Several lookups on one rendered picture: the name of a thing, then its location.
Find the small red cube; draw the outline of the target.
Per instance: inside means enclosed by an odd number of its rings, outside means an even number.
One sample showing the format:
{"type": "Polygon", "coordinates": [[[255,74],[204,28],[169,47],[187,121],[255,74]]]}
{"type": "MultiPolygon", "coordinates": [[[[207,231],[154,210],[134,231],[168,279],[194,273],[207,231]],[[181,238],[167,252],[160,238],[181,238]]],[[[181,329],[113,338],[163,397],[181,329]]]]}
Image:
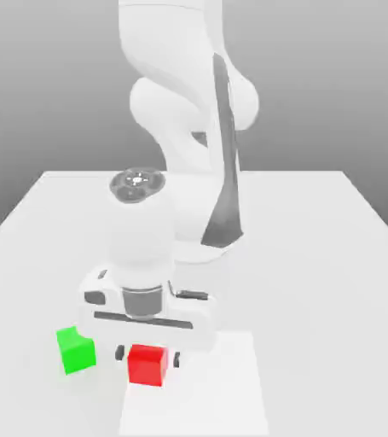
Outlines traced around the small red cube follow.
{"type": "Polygon", "coordinates": [[[168,349],[134,344],[127,364],[130,383],[162,387],[168,369],[168,349]]]}

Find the small green cube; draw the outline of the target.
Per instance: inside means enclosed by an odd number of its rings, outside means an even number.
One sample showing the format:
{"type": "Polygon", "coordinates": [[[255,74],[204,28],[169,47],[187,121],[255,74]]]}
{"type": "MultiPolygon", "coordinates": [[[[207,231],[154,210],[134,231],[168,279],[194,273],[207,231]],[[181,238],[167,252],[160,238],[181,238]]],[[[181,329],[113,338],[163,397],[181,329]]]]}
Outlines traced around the small green cube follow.
{"type": "Polygon", "coordinates": [[[96,365],[96,348],[91,338],[82,336],[76,326],[56,331],[61,362],[66,375],[96,365]]]}

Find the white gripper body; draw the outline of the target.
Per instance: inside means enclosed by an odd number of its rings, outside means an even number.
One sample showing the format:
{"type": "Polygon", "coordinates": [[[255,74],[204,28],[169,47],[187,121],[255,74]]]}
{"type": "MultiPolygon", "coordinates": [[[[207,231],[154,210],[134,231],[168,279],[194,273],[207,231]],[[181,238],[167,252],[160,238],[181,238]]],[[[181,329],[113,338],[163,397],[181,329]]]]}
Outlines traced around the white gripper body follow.
{"type": "Polygon", "coordinates": [[[78,307],[78,331],[110,351],[118,345],[142,344],[205,352],[216,340],[215,303],[176,299],[149,320],[129,318],[122,309],[83,303],[78,307]]]}

